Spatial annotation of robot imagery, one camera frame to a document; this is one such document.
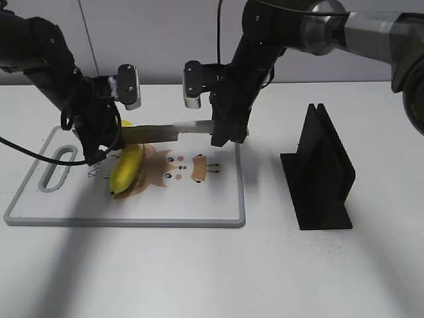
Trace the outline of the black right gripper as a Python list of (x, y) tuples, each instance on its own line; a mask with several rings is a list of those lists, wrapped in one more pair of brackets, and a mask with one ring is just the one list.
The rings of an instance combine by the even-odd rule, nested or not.
[(212, 146), (224, 146), (230, 139), (235, 143), (245, 141), (253, 103), (269, 81), (270, 68), (267, 66), (225, 65), (218, 85), (210, 95)]

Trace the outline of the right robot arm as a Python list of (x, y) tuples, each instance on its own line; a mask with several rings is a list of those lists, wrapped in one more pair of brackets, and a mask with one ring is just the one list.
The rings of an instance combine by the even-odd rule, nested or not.
[(314, 56), (334, 50), (392, 69), (408, 119), (423, 130), (423, 15), (348, 12), (338, 1), (247, 1), (242, 36), (210, 95), (213, 146), (244, 142), (251, 109), (278, 58), (288, 49)]

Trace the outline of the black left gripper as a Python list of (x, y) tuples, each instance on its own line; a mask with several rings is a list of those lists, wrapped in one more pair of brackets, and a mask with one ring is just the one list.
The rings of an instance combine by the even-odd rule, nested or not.
[(75, 130), (83, 146), (86, 165), (104, 161), (113, 149), (123, 146), (116, 114), (117, 106), (108, 76), (85, 78), (68, 105), (61, 110), (61, 128)]

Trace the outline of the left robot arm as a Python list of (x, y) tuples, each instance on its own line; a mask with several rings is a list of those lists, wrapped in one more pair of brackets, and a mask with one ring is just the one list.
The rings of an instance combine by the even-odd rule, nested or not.
[(59, 110), (61, 128), (81, 142), (84, 164), (124, 146), (109, 78), (83, 75), (58, 25), (1, 9), (1, 70), (23, 73)]

